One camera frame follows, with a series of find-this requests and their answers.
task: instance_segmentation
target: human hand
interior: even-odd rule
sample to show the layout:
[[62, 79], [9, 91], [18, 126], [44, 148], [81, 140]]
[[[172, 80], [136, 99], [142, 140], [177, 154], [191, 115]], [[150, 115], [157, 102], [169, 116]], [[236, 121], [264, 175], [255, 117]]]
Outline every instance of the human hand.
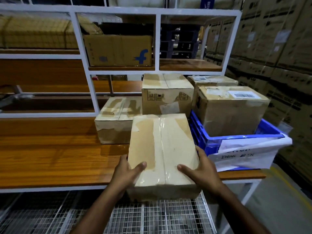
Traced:
[[141, 162], [134, 169], [131, 169], [127, 157], [127, 154], [120, 156], [119, 163], [115, 167], [113, 177], [109, 184], [109, 187], [113, 188], [121, 196], [129, 186], [133, 185], [137, 176], [147, 166], [146, 162]]
[[223, 186], [223, 183], [216, 171], [216, 166], [207, 157], [205, 151], [195, 146], [199, 155], [199, 165], [195, 170], [189, 167], [179, 164], [177, 169], [190, 177], [201, 188], [208, 189], [209, 192], [217, 195], [219, 189]]

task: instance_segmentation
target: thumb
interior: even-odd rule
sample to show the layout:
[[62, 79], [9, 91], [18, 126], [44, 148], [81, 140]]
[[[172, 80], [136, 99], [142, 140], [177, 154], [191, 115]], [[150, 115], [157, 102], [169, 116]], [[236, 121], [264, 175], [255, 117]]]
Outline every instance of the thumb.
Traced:
[[183, 173], [183, 174], [185, 174], [185, 175], [187, 175], [189, 178], [191, 178], [191, 179], [193, 179], [193, 177], [194, 177], [194, 170], [192, 170], [192, 169], [190, 169], [189, 167], [187, 167], [187, 166], [185, 166], [185, 165], [182, 165], [182, 164], [179, 164], [178, 166], [177, 166], [177, 169], [181, 172], [181, 173]]
[[131, 172], [136, 177], [146, 168], [146, 166], [147, 166], [146, 162], [141, 162], [134, 169], [132, 169]]

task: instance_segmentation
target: wooden table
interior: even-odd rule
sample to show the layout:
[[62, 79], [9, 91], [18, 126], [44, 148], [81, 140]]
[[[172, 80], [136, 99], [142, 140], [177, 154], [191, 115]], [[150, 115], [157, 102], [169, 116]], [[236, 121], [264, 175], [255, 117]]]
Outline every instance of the wooden table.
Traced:
[[[1, 119], [0, 128], [0, 192], [106, 185], [129, 148], [101, 145], [94, 118]], [[261, 170], [219, 175], [228, 181], [266, 177]]]

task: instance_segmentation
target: warehouse shelving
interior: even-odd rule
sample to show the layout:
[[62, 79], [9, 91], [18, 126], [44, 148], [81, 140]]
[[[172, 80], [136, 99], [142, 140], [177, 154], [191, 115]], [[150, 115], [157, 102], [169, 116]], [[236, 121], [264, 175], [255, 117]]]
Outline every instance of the warehouse shelving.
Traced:
[[[79, 47], [78, 51], [73, 50], [1, 50], [0, 59], [80, 59], [83, 63], [87, 83], [94, 106], [94, 113], [1, 113], [0, 118], [24, 118], [24, 117], [89, 117], [96, 116], [99, 113], [99, 106], [96, 100], [96, 92], [91, 79], [91, 75], [102, 74], [144, 74], [144, 73], [171, 73], [179, 72], [182, 74], [196, 74], [196, 75], [224, 75], [230, 52], [235, 39], [236, 31], [241, 17], [239, 10], [217, 10], [217, 9], [178, 9], [178, 8], [149, 8], [149, 7], [95, 7], [95, 6], [74, 6], [74, 5], [33, 5], [31, 0], [30, 4], [0, 4], [0, 13], [60, 13], [62, 15], [67, 14], [71, 19], [76, 40]], [[152, 67], [90, 67], [88, 63], [87, 54], [85, 51], [82, 33], [80, 31], [79, 23], [76, 14], [117, 14], [117, 15], [139, 15], [149, 16], [155, 19], [154, 29], [154, 66]], [[186, 65], [162, 65], [159, 60], [160, 53], [160, 24], [163, 23], [197, 23], [206, 26], [207, 21], [211, 18], [220, 18], [225, 16], [235, 17], [234, 25], [232, 28], [231, 37], [228, 41], [227, 50], [221, 67], [207, 63], [205, 60], [189, 60]], [[209, 28], [206, 28], [203, 42], [206, 42]], [[201, 57], [203, 57], [205, 46], [201, 48]], [[110, 95], [117, 95], [112, 87], [111, 80]]]

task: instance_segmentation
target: blue plastic crate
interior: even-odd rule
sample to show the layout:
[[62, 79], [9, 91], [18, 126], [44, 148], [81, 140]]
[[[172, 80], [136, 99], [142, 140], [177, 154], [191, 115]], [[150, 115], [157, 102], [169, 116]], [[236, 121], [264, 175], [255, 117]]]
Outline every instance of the blue plastic crate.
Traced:
[[[258, 125], [258, 128], [253, 135], [229, 135], [229, 136], [217, 136], [210, 137], [205, 131], [202, 123], [199, 121], [193, 110], [191, 111], [189, 121], [191, 133], [196, 145], [205, 150], [207, 155], [217, 153], [221, 142], [225, 139], [246, 139], [246, 138], [265, 138], [275, 137], [284, 138], [282, 131], [273, 126], [271, 123], [262, 119]], [[236, 168], [233, 170], [246, 170], [249, 168]]]

